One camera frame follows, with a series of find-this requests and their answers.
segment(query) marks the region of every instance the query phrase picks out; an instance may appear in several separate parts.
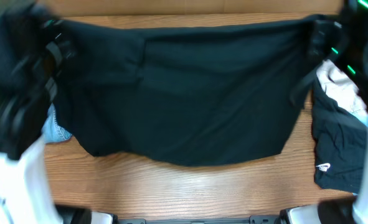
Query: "black clamp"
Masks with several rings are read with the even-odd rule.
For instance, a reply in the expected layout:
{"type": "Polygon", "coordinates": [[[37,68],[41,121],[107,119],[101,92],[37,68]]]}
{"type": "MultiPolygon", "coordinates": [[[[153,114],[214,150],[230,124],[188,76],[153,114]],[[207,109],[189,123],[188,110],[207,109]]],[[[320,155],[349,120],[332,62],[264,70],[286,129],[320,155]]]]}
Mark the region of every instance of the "black clamp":
{"type": "Polygon", "coordinates": [[[333,51],[338,53],[336,46],[342,41],[344,34],[342,25],[335,20],[317,20],[311,34],[307,56],[310,61],[320,62],[333,51]]]}
{"type": "Polygon", "coordinates": [[[57,94],[54,78],[76,51],[62,21],[44,8],[31,6],[7,13],[1,19],[13,52],[8,56],[17,61],[13,72],[24,77],[26,86],[11,94],[2,111],[0,151],[19,160],[41,135],[49,106],[57,94]]]}

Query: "blue jeans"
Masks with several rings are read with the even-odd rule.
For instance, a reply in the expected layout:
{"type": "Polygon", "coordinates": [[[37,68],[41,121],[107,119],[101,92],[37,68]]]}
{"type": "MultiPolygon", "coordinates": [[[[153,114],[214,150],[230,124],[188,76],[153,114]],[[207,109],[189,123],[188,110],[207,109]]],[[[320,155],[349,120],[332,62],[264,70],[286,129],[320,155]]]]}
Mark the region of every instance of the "blue jeans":
{"type": "Polygon", "coordinates": [[[72,137],[68,131],[58,125],[54,105],[48,110],[48,118],[42,127],[45,143],[57,143],[69,140],[72,137]]]}

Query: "nike logo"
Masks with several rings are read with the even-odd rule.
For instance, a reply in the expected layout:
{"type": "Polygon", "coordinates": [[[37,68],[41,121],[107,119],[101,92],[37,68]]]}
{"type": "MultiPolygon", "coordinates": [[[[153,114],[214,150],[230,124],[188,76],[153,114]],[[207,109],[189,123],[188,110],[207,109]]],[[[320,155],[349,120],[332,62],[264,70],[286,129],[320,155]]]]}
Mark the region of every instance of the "nike logo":
{"type": "Polygon", "coordinates": [[[325,164],[318,165],[316,167],[318,167],[320,171],[326,172],[331,167],[331,164],[325,163],[325,164]]]}

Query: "clothing pile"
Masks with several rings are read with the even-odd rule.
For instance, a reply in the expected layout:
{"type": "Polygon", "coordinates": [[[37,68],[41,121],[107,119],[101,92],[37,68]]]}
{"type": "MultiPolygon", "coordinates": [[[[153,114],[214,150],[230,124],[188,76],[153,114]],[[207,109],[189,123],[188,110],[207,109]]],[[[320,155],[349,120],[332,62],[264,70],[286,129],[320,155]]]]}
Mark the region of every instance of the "clothing pile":
{"type": "MultiPolygon", "coordinates": [[[[317,66],[305,55],[320,18],[126,30],[66,21],[79,53],[56,79],[46,139],[63,141],[72,133],[93,156],[126,151],[184,166],[279,154],[299,116],[296,105],[311,88],[296,91],[291,102],[298,83],[317,66]]],[[[317,75],[315,181],[358,192],[365,105],[331,62],[317,75]]]]}

